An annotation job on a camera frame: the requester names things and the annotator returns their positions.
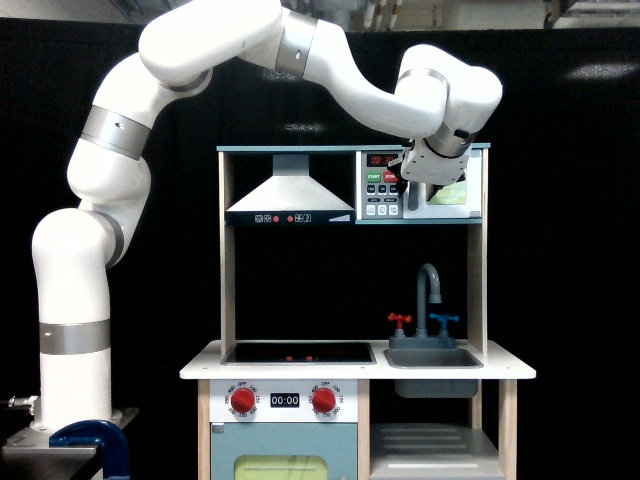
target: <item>00:00 display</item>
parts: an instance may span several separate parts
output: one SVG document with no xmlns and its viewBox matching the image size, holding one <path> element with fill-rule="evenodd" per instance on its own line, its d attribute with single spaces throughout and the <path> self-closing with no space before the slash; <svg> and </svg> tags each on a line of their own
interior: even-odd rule
<svg viewBox="0 0 640 480">
<path fill-rule="evenodd" d="M 274 408 L 296 408 L 300 405 L 300 394 L 298 393 L 272 393 L 271 406 Z"/>
</svg>

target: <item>red knob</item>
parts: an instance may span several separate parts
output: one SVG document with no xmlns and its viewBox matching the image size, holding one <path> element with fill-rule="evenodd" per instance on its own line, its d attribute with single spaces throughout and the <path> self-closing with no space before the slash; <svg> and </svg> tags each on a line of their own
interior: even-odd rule
<svg viewBox="0 0 640 480">
<path fill-rule="evenodd" d="M 231 395 L 231 408 L 238 413 L 247 413 L 256 404 L 256 396 L 248 388 L 239 388 Z"/>
<path fill-rule="evenodd" d="M 311 399 L 313 408 L 321 413 L 329 413 L 336 406 L 336 396 L 328 388 L 319 388 Z"/>
<path fill-rule="evenodd" d="M 387 317 L 390 322 L 396 322 L 396 329 L 400 330 L 403 323 L 410 323 L 413 317 L 411 315 L 396 315 L 391 312 Z"/>
</svg>

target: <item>play kitchen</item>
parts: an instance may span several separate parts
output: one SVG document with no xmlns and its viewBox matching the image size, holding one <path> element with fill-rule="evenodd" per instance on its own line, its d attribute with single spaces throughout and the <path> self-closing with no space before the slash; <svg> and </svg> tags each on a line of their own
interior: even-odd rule
<svg viewBox="0 0 640 480">
<path fill-rule="evenodd" d="M 517 380 L 536 373 L 487 337 L 488 145 L 473 145 L 461 181 L 435 191 L 390 181 L 387 164 L 402 156 L 398 146 L 219 151 L 221 340 L 181 371 L 182 378 L 198 380 L 200 478 L 515 479 Z M 234 160 L 254 154 L 273 156 L 273 175 L 234 198 Z M 309 157 L 322 155 L 351 158 L 352 199 L 338 198 L 309 175 Z M 415 321 L 413 311 L 380 311 L 377 332 L 387 334 L 378 339 L 353 338 L 344 327 L 347 339 L 335 336 L 337 330 L 337 340 L 290 340 L 295 332 L 284 330 L 282 338 L 239 340 L 246 337 L 238 335 L 236 230 L 305 224 L 347 230 L 421 225 L 416 235 L 442 225 L 465 229 L 466 312 L 441 309 L 447 299 L 438 259 L 429 258 L 432 263 L 415 265 L 411 279 L 394 279 L 414 285 Z M 260 318 L 253 328 L 269 321 Z M 463 324 L 466 338 L 459 333 Z M 483 380 L 499 382 L 499 404 L 484 405 L 500 412 L 496 446 L 482 430 Z M 381 399 L 370 387 L 382 381 L 393 381 L 402 398 L 467 398 L 468 427 L 423 423 L 418 414 L 414 423 L 371 423 L 371 405 Z"/>
</svg>

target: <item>black curtain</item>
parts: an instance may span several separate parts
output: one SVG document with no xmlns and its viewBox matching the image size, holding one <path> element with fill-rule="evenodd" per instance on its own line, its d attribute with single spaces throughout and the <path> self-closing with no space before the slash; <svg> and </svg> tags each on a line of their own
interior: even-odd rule
<svg viewBox="0 0 640 480">
<path fill-rule="evenodd" d="M 47 213 L 77 204 L 68 159 L 101 80 L 136 51 L 139 34 L 136 26 L 0 21 L 0 398 L 39 391 L 31 235 Z M 503 82 L 502 103 L 477 141 L 491 143 L 489 337 L 538 371 L 519 382 L 519 478 L 637 478 L 625 434 L 637 426 L 640 33 L 348 39 L 365 77 L 387 91 L 402 52 L 417 43 Z M 178 372 L 219 338 L 216 147 L 398 141 L 359 125 L 322 87 L 238 59 L 217 67 L 203 94 L 160 114 L 144 152 L 148 206 L 126 258 L 109 272 L 113 403 L 141 408 L 128 429 L 133 478 L 196 475 L 196 385 Z M 317 160 L 318 176 L 349 178 L 347 162 Z M 244 188 L 268 175 L 265 162 L 243 162 Z M 424 261 L 441 268 L 445 302 L 464 313 L 464 258 L 455 253 L 464 251 L 463 228 L 255 235 L 238 237 L 244 337 L 385 338 L 386 314 L 414 308 Z M 376 421 L 465 414 L 459 402 L 398 403 L 384 382 L 373 385 L 372 402 Z M 495 442 L 494 407 L 495 382 L 487 382 L 485 425 Z"/>
</svg>

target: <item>blue clamp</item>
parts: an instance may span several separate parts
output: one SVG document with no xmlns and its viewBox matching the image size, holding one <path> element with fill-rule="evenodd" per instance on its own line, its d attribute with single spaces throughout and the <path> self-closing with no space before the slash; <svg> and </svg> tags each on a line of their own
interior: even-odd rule
<svg viewBox="0 0 640 480">
<path fill-rule="evenodd" d="M 83 420 L 61 428 L 49 438 L 49 447 L 98 445 L 102 449 L 104 480 L 129 480 L 129 443 L 116 425 L 106 420 Z"/>
<path fill-rule="evenodd" d="M 460 321 L 460 317 L 458 317 L 457 315 L 449 315 L 448 313 L 445 313 L 443 315 L 436 315 L 435 313 L 432 313 L 431 315 L 429 315 L 429 318 L 435 318 L 440 322 L 442 328 L 440 329 L 440 333 L 438 333 L 438 336 L 443 338 L 449 336 L 449 330 L 447 330 L 447 322 Z"/>
</svg>

